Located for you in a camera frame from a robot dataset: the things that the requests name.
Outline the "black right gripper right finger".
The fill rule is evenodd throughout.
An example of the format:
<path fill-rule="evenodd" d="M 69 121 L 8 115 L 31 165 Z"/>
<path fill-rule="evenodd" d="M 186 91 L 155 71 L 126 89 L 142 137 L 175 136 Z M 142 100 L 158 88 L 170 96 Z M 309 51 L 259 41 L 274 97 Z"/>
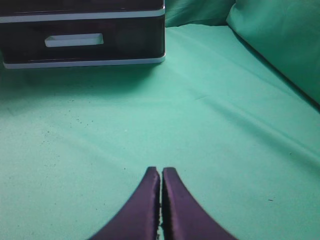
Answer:
<path fill-rule="evenodd" d="M 166 240 L 234 240 L 201 207 L 174 167 L 162 171 L 162 228 Z"/>

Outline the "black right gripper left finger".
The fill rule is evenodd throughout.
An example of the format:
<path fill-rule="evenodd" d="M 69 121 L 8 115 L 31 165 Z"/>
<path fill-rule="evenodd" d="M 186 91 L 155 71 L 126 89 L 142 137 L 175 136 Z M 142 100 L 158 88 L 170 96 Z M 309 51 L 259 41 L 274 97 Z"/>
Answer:
<path fill-rule="evenodd" d="M 160 222 L 161 179 L 150 166 L 117 214 L 91 240 L 155 240 Z"/>

